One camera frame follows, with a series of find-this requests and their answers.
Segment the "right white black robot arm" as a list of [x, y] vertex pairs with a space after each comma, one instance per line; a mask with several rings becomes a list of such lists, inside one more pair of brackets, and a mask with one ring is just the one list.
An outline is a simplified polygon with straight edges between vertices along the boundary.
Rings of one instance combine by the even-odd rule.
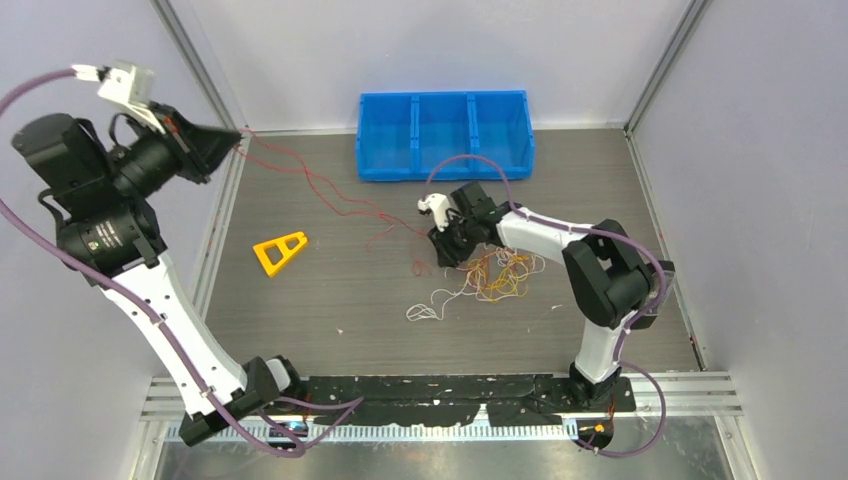
[[612, 219], [581, 224], [540, 215], [512, 199], [498, 204], [477, 181], [417, 201], [433, 226], [427, 237], [443, 268], [466, 262], [478, 246], [525, 251], [562, 265], [585, 319], [566, 381], [574, 403], [596, 410], [621, 375], [626, 337], [655, 322], [674, 265], [659, 260]]

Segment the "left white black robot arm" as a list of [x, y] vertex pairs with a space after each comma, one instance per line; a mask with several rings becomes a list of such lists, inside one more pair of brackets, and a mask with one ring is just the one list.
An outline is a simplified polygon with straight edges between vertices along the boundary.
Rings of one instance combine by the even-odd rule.
[[51, 249], [138, 327], [178, 386], [189, 446], [269, 405], [298, 412], [307, 389], [281, 356], [235, 361], [185, 294], [149, 197], [174, 177], [205, 183], [240, 143], [238, 131], [199, 126], [155, 104], [160, 127], [130, 121], [135, 140], [106, 148], [93, 124], [52, 113], [23, 126], [12, 147], [45, 182]]

